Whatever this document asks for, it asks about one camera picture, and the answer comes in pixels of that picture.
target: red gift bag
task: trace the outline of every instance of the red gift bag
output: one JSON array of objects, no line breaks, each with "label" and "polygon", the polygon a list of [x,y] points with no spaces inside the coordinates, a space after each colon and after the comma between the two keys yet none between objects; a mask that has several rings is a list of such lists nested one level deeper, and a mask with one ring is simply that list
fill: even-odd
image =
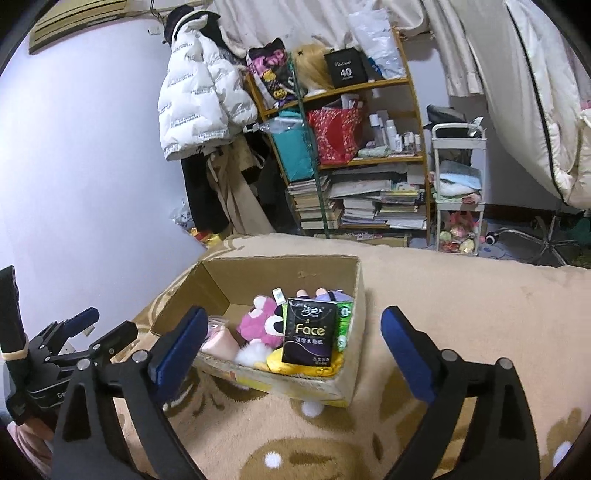
[{"label": "red gift bag", "polygon": [[344,165],[355,158],[363,136],[359,108],[324,108],[308,112],[322,165]]}]

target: white jacket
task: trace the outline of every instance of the white jacket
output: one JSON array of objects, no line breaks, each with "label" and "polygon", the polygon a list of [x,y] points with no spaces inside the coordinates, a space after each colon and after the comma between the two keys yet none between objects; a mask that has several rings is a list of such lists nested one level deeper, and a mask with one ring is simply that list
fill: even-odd
[{"label": "white jacket", "polygon": [[230,143],[258,116],[236,67],[199,31],[207,16],[192,15],[185,15],[174,30],[158,101],[160,144],[167,160],[208,154]]}]

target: metal screw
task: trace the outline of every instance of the metal screw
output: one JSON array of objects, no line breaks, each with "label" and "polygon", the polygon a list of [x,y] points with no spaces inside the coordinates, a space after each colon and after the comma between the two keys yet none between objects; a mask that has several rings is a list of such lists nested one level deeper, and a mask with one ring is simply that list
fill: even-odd
[{"label": "metal screw", "polygon": [[138,350],[131,356],[131,359],[137,364],[145,362],[148,359],[148,352],[146,350]]},{"label": "metal screw", "polygon": [[83,358],[76,364],[76,368],[80,371],[86,370],[88,367],[90,367],[90,360],[87,358]]},{"label": "metal screw", "polygon": [[457,360],[457,353],[453,350],[444,350],[441,352],[441,358],[447,362],[455,362]]},{"label": "metal screw", "polygon": [[501,358],[499,360],[499,365],[503,367],[505,370],[511,370],[513,368],[513,362],[508,358]]}]

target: blonde wig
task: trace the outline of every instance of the blonde wig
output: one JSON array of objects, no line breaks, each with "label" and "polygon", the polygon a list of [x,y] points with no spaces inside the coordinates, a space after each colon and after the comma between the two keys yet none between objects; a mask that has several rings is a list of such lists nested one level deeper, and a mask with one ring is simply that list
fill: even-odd
[{"label": "blonde wig", "polygon": [[335,88],[324,58],[327,53],[330,53],[330,49],[316,43],[302,45],[293,51],[298,78],[306,88],[310,90]]}]

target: stacked book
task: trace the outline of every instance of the stacked book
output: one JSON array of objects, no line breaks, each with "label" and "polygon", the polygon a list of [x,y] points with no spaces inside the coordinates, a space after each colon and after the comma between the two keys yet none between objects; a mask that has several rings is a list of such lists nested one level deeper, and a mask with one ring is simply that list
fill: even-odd
[{"label": "stacked book", "polygon": [[416,185],[399,183],[388,192],[381,192],[381,207],[376,218],[386,220],[390,228],[425,230],[427,208],[425,191]]},{"label": "stacked book", "polygon": [[[376,203],[363,196],[345,197],[343,199],[343,225],[374,225]],[[386,222],[377,221],[378,225]]]},{"label": "stacked book", "polygon": [[343,225],[425,229],[424,190],[418,185],[392,180],[341,181],[329,197],[343,202]]},{"label": "stacked book", "polygon": [[[328,177],[321,177],[320,185],[328,227],[331,229],[339,228],[340,218],[343,214],[341,202],[329,199],[330,179]],[[320,200],[316,193],[316,182],[313,179],[293,182],[287,187],[287,191],[292,196],[295,210],[301,218],[302,229],[323,229],[324,224],[322,222]]]}]

